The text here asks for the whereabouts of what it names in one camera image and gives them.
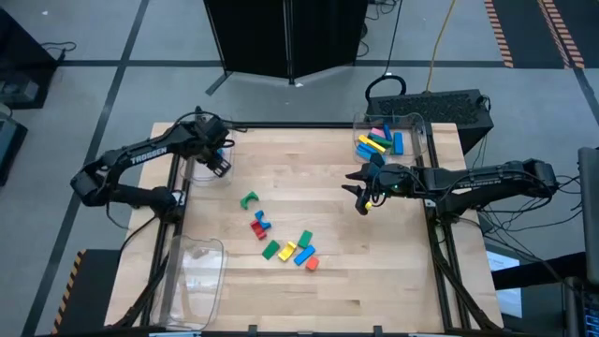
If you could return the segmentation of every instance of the red block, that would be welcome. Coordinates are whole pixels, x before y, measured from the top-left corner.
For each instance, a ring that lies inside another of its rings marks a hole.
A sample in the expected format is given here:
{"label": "red block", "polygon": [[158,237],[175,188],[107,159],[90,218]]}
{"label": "red block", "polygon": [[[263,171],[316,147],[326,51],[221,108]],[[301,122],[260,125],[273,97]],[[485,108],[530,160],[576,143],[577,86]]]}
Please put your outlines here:
{"label": "red block", "polygon": [[318,267],[318,258],[312,256],[310,257],[310,259],[308,260],[308,263],[306,263],[306,268],[311,270],[311,271],[315,271],[316,267]]}
{"label": "red block", "polygon": [[266,232],[257,220],[252,221],[250,227],[252,228],[259,240],[266,238]]}

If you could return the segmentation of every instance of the transparent container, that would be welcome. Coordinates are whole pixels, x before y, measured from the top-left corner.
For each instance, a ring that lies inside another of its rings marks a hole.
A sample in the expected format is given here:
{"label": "transparent container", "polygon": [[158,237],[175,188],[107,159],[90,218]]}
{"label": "transparent container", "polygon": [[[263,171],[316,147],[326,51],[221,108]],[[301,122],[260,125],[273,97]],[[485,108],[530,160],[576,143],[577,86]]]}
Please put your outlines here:
{"label": "transparent container", "polygon": [[373,127],[383,129],[383,125],[388,125],[391,135],[396,132],[402,133],[403,154],[393,154],[392,146],[385,150],[384,158],[387,164],[396,163],[402,165],[415,164],[416,159],[427,152],[427,135],[424,119],[417,113],[410,113],[404,116],[373,116],[365,113],[356,113],[354,115],[354,133],[353,133],[353,154],[359,163],[366,163],[367,160],[356,154],[356,148],[361,143],[359,136],[368,137]]}
{"label": "transparent container", "polygon": [[156,289],[152,324],[169,330],[203,330],[216,318],[225,267],[222,242],[174,237]]}
{"label": "transparent container", "polygon": [[[227,115],[220,116],[223,120],[230,121],[230,117]],[[228,130],[227,139],[235,141],[235,136],[237,131]],[[233,158],[235,157],[233,154],[235,153],[235,146],[221,149],[221,156],[231,164],[231,168],[229,171],[223,176],[218,177],[214,172],[206,168],[205,165],[200,164],[195,161],[194,157],[190,157],[188,160],[194,160],[193,169],[189,169],[187,167],[187,161],[182,161],[179,164],[179,175],[185,179],[191,181],[194,186],[207,187],[207,186],[225,186],[231,184],[233,180],[233,169],[235,169],[235,165],[233,165]]]}

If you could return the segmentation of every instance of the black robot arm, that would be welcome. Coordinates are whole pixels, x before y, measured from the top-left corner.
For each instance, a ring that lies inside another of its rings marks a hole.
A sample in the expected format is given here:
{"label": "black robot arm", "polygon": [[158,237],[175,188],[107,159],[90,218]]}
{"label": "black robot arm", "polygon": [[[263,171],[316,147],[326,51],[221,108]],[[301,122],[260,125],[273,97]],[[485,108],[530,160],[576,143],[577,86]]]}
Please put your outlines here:
{"label": "black robot arm", "polygon": [[[453,220],[468,209],[482,209],[492,201],[518,195],[551,198],[558,190],[551,165],[535,159],[452,171],[385,165],[380,155],[373,155],[371,162],[363,164],[359,172],[346,177],[366,183],[365,188],[343,185],[344,189],[358,197],[356,209],[360,214],[365,215],[371,207],[380,206],[374,204],[380,196],[383,200],[391,197],[423,198],[435,202],[440,220]],[[464,188],[470,190],[452,193]]]}
{"label": "black robot arm", "polygon": [[160,219],[176,221],[178,200],[165,186],[149,190],[119,184],[119,179],[126,169],[165,154],[177,154],[184,159],[193,157],[217,176],[225,175],[230,164],[218,150],[233,143],[226,139],[228,130],[218,116],[208,113],[205,116],[211,118],[178,122],[161,136],[105,152],[73,177],[71,187],[86,206],[104,206],[109,202],[150,206]]}

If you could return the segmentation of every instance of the colorful block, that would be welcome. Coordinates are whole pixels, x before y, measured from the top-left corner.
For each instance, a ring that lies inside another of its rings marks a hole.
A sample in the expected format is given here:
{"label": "colorful block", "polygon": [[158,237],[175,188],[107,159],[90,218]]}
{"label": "colorful block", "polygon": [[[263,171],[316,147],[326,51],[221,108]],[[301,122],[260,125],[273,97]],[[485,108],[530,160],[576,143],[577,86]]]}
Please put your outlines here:
{"label": "colorful block", "polygon": [[306,263],[306,269],[309,269],[311,271],[315,271],[316,267],[318,267],[318,258],[312,256],[310,257],[310,259],[308,260],[308,263]]}
{"label": "colorful block", "polygon": [[384,148],[390,148],[391,146],[393,146],[393,142],[386,140],[384,138],[378,137],[376,135],[373,134],[369,134],[368,138],[371,139],[372,141],[374,141],[375,143],[381,145]]}
{"label": "colorful block", "polygon": [[380,154],[384,154],[385,153],[385,148],[382,147],[381,145],[375,143],[374,141],[368,139],[366,136],[364,135],[360,135],[358,137],[358,140],[361,141],[362,143],[372,147],[373,149],[375,149],[376,151],[378,151]]}
{"label": "colorful block", "polygon": [[383,125],[383,131],[385,132],[385,139],[389,141],[393,141],[393,136],[391,135],[391,130],[389,129],[389,125]]}
{"label": "colorful block", "polygon": [[250,224],[250,227],[252,228],[252,230],[254,231],[255,235],[258,237],[259,240],[266,238],[266,232],[264,231],[264,228],[262,228],[262,226],[260,225],[260,223],[257,220],[252,221],[252,223]]}
{"label": "colorful block", "polygon": [[277,243],[275,240],[272,240],[268,246],[266,246],[266,249],[264,249],[264,252],[262,252],[262,256],[266,259],[270,259],[274,253],[276,253],[279,248],[281,248],[281,245],[279,245],[279,243]]}
{"label": "colorful block", "polygon": [[366,144],[359,144],[357,150],[363,151],[367,154],[376,154],[378,153],[375,149],[373,149],[372,147],[366,145]]}
{"label": "colorful block", "polygon": [[312,238],[312,232],[309,230],[304,230],[303,233],[301,233],[301,238],[299,238],[298,246],[301,248],[308,247],[308,244],[310,244],[311,238]]}
{"label": "colorful block", "polygon": [[384,138],[385,137],[385,132],[379,128],[373,127],[373,129],[371,130],[371,133],[373,135],[376,135],[378,137]]}
{"label": "colorful block", "polygon": [[258,221],[258,223],[260,223],[262,228],[269,229],[271,227],[271,225],[268,222],[262,221],[263,217],[264,217],[264,211],[260,210],[260,211],[256,212],[256,220]]}
{"label": "colorful block", "polygon": [[303,250],[303,252],[299,253],[299,255],[293,259],[293,262],[295,262],[298,266],[301,266],[303,261],[307,260],[308,257],[312,256],[312,254],[314,254],[315,251],[316,250],[314,249],[314,247],[312,247],[312,245],[309,245],[306,247],[306,249]]}
{"label": "colorful block", "polygon": [[250,191],[247,196],[245,196],[241,201],[240,205],[244,210],[247,210],[247,203],[250,200],[259,201],[258,195],[254,191]]}
{"label": "colorful block", "polygon": [[364,160],[366,160],[366,161],[370,161],[370,160],[371,160],[371,155],[373,155],[373,154],[365,153],[365,152],[363,152],[363,151],[361,151],[361,150],[359,150],[359,149],[356,149],[356,154],[357,154],[357,155],[358,155],[360,158],[362,158],[362,159],[364,159]]}
{"label": "colorful block", "polygon": [[279,258],[283,261],[287,261],[293,255],[293,252],[295,252],[297,247],[298,246],[295,243],[288,242],[285,245],[285,248],[283,248],[283,250],[281,251],[281,253],[279,253]]}
{"label": "colorful block", "polygon": [[393,134],[393,154],[403,154],[403,135],[401,132]]}

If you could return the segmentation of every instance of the wooden tabletop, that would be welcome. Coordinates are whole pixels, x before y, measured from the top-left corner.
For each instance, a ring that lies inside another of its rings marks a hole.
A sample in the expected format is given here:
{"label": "wooden tabletop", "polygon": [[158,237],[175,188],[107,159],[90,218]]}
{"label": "wooden tabletop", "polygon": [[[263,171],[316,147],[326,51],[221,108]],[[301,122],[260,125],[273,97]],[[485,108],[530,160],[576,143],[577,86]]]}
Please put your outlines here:
{"label": "wooden tabletop", "polygon": [[[152,135],[168,126],[154,125]],[[433,125],[433,133],[440,166],[464,169],[456,126]],[[360,167],[352,137],[351,129],[250,129],[235,135],[230,184],[192,185],[183,234],[217,238],[228,252],[218,315],[206,330],[256,324],[260,331],[372,332],[374,325],[385,332],[443,331],[422,201],[391,198],[359,215],[356,198],[340,187]],[[146,163],[139,185],[166,184],[170,159]],[[260,201],[245,211],[240,199],[249,191]],[[272,223],[263,241],[249,227],[257,210]],[[130,231],[151,216],[133,211]],[[464,217],[476,220],[474,212]],[[146,228],[124,251],[106,324],[121,318],[145,287],[157,228],[157,222]],[[304,229],[314,234],[317,271],[296,266],[293,257],[261,255],[270,240],[297,242]],[[480,229],[457,223],[454,238],[464,285],[502,326]],[[455,294],[448,283],[447,289],[458,327]]]}

